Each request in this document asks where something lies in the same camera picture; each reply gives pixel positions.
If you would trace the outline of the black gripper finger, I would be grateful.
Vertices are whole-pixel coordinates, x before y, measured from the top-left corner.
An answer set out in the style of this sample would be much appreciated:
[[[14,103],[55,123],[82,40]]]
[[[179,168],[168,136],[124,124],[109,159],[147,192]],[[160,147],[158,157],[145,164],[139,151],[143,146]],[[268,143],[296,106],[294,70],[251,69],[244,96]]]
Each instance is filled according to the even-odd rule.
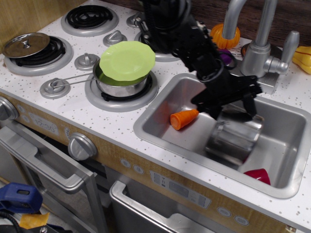
[[[218,116],[220,115],[222,111],[222,106],[214,105],[214,104],[208,104],[208,103],[200,103],[199,104],[199,112],[205,112],[208,115],[210,115],[214,120],[218,119]]]
[[[251,116],[254,117],[257,114],[257,109],[255,105],[255,98],[253,96],[245,96],[242,99],[243,107],[245,111]]]

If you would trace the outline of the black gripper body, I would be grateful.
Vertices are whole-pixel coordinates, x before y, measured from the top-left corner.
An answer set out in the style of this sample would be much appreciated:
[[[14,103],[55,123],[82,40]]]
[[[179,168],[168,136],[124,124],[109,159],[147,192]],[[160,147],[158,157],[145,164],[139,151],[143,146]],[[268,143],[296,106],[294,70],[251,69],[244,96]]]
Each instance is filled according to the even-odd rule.
[[[228,70],[213,72],[197,71],[196,77],[205,85],[205,89],[191,99],[191,103],[199,108],[200,103],[224,106],[243,99],[254,98],[262,93],[257,76],[235,76]]]

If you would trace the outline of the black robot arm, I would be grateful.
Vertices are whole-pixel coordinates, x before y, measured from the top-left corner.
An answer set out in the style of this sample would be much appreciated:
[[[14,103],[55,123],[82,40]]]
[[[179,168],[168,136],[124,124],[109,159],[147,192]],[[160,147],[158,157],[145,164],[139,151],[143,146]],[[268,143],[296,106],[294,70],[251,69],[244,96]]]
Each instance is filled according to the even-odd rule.
[[[186,68],[196,71],[205,89],[191,99],[200,112],[217,119],[223,106],[242,101],[248,118],[256,113],[255,97],[262,92],[256,76],[230,74],[207,28],[190,13],[189,0],[142,0],[138,22],[141,35],[152,48],[179,58]]]

